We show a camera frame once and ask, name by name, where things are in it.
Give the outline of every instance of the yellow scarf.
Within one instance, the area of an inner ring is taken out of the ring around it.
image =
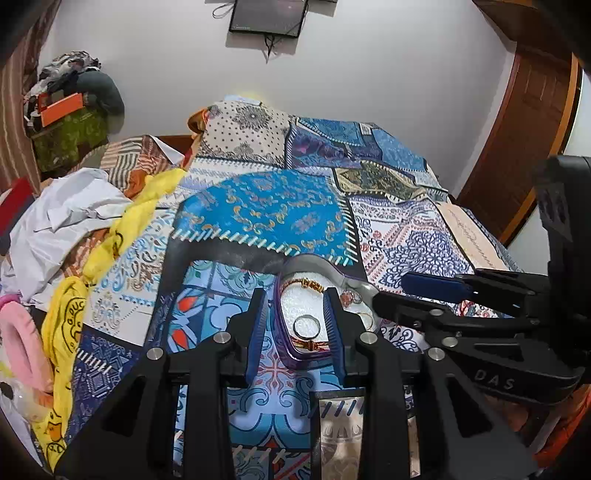
[[[185,174],[181,168],[174,168],[154,177],[146,176],[142,192],[125,209],[123,217],[113,222],[103,243],[90,252],[82,279],[65,278],[51,298],[41,338],[44,352],[55,370],[53,409],[32,427],[52,470],[66,450],[64,435],[72,413],[72,369],[82,331],[87,285],[96,284],[105,275],[115,259],[148,226],[159,198],[172,193]]]
[[[43,351],[54,367],[53,408],[31,426],[53,470],[66,449],[64,435],[72,413],[72,369],[80,341],[88,288],[78,277],[57,287],[41,327]]]
[[[159,198],[165,193],[172,193],[185,173],[182,168],[174,168],[155,177],[146,176],[144,189],[125,209],[123,216],[113,222],[109,235],[90,252],[82,270],[82,277],[88,285],[96,285],[113,266],[115,259],[148,226]]]

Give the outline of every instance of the patchwork bedspread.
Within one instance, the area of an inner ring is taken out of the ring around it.
[[[239,102],[219,102],[206,118],[185,178],[90,293],[66,443],[75,441],[148,348],[194,348],[245,311],[255,288],[264,288],[273,306],[278,266],[290,256],[321,255],[396,293],[409,271],[451,277],[479,267],[516,269],[470,212],[447,201],[425,159],[375,124],[299,118]],[[469,302],[452,307],[463,315],[496,315]],[[313,468],[311,392],[342,386],[330,366],[287,369],[270,323],[254,382],[228,391],[236,473],[241,479],[307,479]],[[381,332],[399,348],[427,347],[412,329],[385,322]],[[359,423],[363,397],[355,398],[342,401],[350,421]],[[185,399],[181,389],[177,472],[190,454],[183,452]],[[411,417],[410,391],[407,408]],[[362,426],[351,425],[342,427],[338,442],[359,444]],[[324,442],[336,439],[321,435],[327,478],[341,478],[356,459],[325,450]]]

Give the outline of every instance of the white wall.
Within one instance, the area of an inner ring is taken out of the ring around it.
[[[591,79],[587,74],[583,75],[579,107],[564,154],[591,155]],[[548,273],[550,248],[538,207],[509,245],[509,253],[524,271]]]
[[[310,0],[301,37],[268,64],[262,37],[228,34],[212,1],[63,0],[43,57],[100,59],[125,101],[115,140],[184,133],[191,113],[240,93],[289,113],[374,121],[455,186],[508,61],[471,0]]]

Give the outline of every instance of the wall-mounted tv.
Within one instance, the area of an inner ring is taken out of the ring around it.
[[[300,36],[308,0],[236,0],[230,32]]]

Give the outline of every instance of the striped curtain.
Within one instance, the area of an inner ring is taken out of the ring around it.
[[[47,8],[0,71],[0,192],[26,177],[39,193],[39,171],[23,125],[22,96],[37,81],[39,52],[60,3],[56,0]]]

